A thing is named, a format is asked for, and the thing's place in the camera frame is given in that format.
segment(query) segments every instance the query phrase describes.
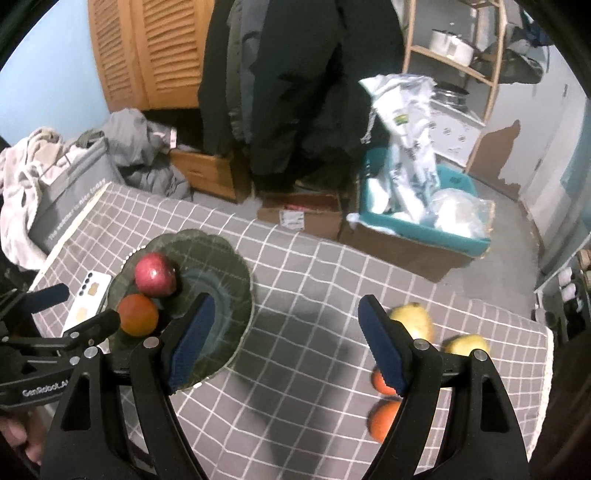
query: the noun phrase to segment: label on box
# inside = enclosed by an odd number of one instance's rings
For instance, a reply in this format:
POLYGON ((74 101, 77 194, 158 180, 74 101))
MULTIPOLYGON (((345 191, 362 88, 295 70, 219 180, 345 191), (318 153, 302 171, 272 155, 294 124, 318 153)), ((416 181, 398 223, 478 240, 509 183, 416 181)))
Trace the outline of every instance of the label on box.
POLYGON ((177 129, 170 129, 170 148, 177 148, 177 129))
POLYGON ((280 210, 279 223, 290 230, 304 229, 304 212, 295 212, 293 210, 280 210))

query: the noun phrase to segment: white pot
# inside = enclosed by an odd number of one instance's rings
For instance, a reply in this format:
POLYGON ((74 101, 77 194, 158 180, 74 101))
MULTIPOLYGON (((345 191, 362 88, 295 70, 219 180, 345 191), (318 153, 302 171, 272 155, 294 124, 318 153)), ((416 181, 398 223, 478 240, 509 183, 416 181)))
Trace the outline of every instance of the white pot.
POLYGON ((433 30, 429 50, 453 60, 464 67, 469 67, 474 56, 474 48, 457 35, 433 30))

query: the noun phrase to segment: smartphone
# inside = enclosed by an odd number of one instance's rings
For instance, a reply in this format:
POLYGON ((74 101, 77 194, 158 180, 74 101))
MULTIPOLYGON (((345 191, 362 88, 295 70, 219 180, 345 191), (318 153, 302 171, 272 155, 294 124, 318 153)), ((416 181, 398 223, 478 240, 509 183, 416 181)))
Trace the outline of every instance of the smartphone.
POLYGON ((62 335, 66 330, 100 313, 107 290, 109 290, 111 279, 111 275, 95 270, 91 270, 86 274, 82 285, 80 285, 80 288, 76 292, 74 303, 70 308, 64 328, 61 331, 62 335))

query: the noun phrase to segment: orange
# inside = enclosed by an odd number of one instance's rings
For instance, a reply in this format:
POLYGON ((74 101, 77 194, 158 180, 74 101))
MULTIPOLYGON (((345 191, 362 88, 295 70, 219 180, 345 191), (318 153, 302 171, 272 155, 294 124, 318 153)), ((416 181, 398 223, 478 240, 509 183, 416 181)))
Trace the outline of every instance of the orange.
POLYGON ((383 443, 390 427, 394 423, 401 402, 389 401, 378 407, 371 419, 369 419, 369 434, 379 443, 383 443))
POLYGON ((396 395, 396 389, 386 385, 382 372, 378 370, 378 367, 374 369, 374 373, 371 376, 371 383, 382 395, 396 395))
POLYGON ((121 330, 134 337, 145 337, 158 325, 158 308, 139 293, 124 297, 117 306, 117 313, 121 318, 121 330))

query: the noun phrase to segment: red apple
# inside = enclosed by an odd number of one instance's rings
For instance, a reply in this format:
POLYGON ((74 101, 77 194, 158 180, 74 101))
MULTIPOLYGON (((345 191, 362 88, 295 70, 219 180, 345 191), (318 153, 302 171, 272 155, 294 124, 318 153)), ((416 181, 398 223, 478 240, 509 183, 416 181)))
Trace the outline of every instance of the red apple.
POLYGON ((152 252, 135 266, 135 284, 147 297, 168 297, 177 289, 176 271, 163 254, 152 252))

